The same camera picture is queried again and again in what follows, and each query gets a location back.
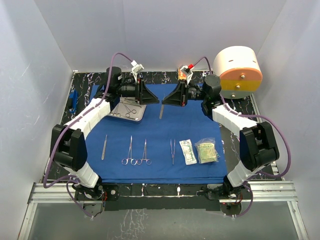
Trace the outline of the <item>steel ring-handle scissors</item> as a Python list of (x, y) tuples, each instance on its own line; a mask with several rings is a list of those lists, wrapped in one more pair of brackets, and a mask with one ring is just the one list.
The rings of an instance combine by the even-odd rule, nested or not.
[(146, 139), (144, 141), (142, 158), (136, 161), (137, 165), (141, 165), (142, 163), (146, 163), (147, 166), (150, 166), (152, 164), (152, 161), (149, 158), (147, 158), (147, 140)]
[(128, 107), (127, 103), (125, 101), (121, 102), (126, 109), (125, 117), (130, 118), (130, 119), (135, 119), (137, 110), (136, 109), (131, 109)]

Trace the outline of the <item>metal instrument tray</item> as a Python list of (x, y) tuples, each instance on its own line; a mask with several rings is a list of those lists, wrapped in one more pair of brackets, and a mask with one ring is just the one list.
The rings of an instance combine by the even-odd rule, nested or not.
[(131, 98), (120, 98), (118, 104), (107, 116), (117, 120), (140, 123), (146, 108), (146, 105), (140, 105)]

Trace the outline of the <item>blue surgical drape cloth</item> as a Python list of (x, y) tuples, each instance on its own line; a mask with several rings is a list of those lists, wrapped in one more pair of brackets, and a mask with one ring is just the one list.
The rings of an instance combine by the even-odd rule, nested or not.
[[(198, 100), (185, 107), (164, 107), (159, 119), (160, 104), (146, 107), (142, 121), (134, 123), (112, 117), (103, 118), (89, 133), (85, 143), (87, 162), (105, 183), (129, 184), (218, 184), (227, 174), (219, 124), (205, 116)], [(101, 160), (107, 135), (104, 160)], [(147, 158), (151, 165), (122, 165), (128, 156), (132, 137), (132, 158), (141, 159), (147, 142)], [(215, 138), (218, 162), (186, 165), (180, 141), (193, 144), (204, 138)], [(174, 165), (170, 140), (175, 139)]]

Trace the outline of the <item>white packet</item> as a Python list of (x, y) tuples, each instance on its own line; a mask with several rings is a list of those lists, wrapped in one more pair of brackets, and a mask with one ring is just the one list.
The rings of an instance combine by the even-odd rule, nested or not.
[(193, 151), (193, 146), (192, 142), (190, 139), (188, 140), (181, 140), (179, 142), (180, 147), (182, 149), (184, 159), (185, 159), (185, 164), (186, 165), (193, 165), (197, 163), (197, 159), (195, 157), (194, 151)]

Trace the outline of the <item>steel forceps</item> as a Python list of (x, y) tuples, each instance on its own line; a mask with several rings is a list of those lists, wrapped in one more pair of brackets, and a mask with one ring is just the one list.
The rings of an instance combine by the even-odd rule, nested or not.
[(172, 160), (172, 165), (174, 165), (174, 160), (175, 160), (175, 147), (176, 147), (176, 140), (170, 140), (170, 152), (171, 152), (171, 160)]

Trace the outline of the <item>steel scalpel handle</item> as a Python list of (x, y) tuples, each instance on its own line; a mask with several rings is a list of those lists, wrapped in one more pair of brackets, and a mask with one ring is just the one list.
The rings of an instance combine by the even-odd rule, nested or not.
[(108, 135), (106, 134), (106, 135), (105, 135), (104, 142), (103, 142), (102, 153), (101, 153), (101, 160), (102, 160), (102, 161), (105, 159), (106, 146), (107, 146), (107, 138), (108, 138)]

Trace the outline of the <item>green suture packet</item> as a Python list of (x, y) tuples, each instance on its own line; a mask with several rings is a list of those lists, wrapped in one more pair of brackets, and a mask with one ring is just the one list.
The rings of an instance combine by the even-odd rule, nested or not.
[(216, 141), (213, 137), (203, 138), (196, 142), (197, 159), (200, 164), (217, 163), (220, 155), (216, 150)]

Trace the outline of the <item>pink cylindrical tissue phantom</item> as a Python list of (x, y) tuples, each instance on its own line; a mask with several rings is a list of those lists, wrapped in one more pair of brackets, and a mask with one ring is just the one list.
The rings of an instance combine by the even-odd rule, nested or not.
[(213, 72), (220, 78), (225, 99), (250, 96), (261, 85), (261, 72), (256, 54), (247, 46), (230, 46), (221, 50), (213, 61)]

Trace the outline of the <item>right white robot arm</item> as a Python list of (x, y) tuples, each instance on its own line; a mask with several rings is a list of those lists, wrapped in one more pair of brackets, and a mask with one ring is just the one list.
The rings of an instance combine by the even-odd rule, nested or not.
[(273, 127), (258, 123), (232, 111), (221, 99), (221, 80), (214, 74), (205, 77), (202, 86), (181, 80), (162, 104), (184, 107), (189, 100), (201, 101), (205, 116), (223, 125), (239, 138), (239, 163), (223, 178), (223, 194), (233, 199), (250, 177), (280, 157)]

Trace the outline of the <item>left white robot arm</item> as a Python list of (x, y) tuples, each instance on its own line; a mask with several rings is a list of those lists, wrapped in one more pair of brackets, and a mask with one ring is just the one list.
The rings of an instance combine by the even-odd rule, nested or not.
[(98, 184), (100, 177), (90, 167), (87, 157), (86, 138), (94, 127), (119, 103), (121, 98), (134, 99), (139, 105), (157, 104), (159, 99), (146, 87), (137, 64), (126, 77), (119, 67), (109, 67), (88, 106), (73, 120), (52, 129), (50, 160), (69, 171), (68, 177), (86, 188), (93, 200), (103, 195)]

